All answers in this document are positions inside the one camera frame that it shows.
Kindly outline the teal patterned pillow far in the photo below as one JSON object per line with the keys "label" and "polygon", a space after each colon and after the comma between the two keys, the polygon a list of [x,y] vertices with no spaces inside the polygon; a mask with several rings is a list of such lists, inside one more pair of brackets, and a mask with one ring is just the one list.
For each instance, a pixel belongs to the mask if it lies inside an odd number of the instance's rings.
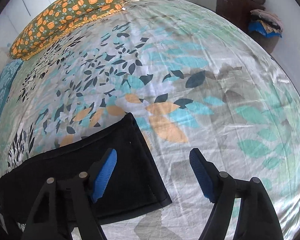
{"label": "teal patterned pillow far", "polygon": [[13,60],[6,64],[0,74],[0,116],[10,93],[12,82],[22,64],[22,59]]}

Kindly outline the floral bed sheet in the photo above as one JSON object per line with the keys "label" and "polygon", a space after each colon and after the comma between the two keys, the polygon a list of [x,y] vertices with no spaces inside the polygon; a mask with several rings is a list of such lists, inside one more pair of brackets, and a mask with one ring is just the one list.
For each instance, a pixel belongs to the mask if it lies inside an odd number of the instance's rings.
{"label": "floral bed sheet", "polygon": [[0,178],[132,113],[172,204],[105,226],[111,239],[197,239],[211,204],[189,164],[198,148],[258,177],[284,239],[300,232],[300,96],[280,65],[214,12],[139,0],[23,62],[0,117]]}

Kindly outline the orange floral pillow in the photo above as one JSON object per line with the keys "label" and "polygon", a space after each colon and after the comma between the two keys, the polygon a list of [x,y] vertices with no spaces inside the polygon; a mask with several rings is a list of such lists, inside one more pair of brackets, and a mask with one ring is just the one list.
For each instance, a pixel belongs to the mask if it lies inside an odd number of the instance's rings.
{"label": "orange floral pillow", "polygon": [[28,60],[72,30],[123,10],[137,0],[56,0],[18,35],[9,57]]}

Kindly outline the clothes pile on basket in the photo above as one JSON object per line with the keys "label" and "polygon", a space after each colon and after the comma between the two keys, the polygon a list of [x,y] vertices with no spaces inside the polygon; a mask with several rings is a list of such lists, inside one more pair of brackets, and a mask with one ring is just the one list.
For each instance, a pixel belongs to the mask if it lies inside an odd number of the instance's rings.
{"label": "clothes pile on basket", "polygon": [[276,14],[254,9],[250,11],[248,32],[257,32],[266,38],[282,37],[283,23]]}

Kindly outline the dark wooden cabinet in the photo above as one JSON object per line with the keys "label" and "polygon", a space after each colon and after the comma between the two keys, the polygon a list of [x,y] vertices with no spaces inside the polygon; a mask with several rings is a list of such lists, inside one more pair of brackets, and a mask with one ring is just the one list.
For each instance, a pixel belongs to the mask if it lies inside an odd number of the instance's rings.
{"label": "dark wooden cabinet", "polygon": [[250,23],[250,11],[265,7],[252,0],[217,0],[216,14],[227,19],[246,34]]}

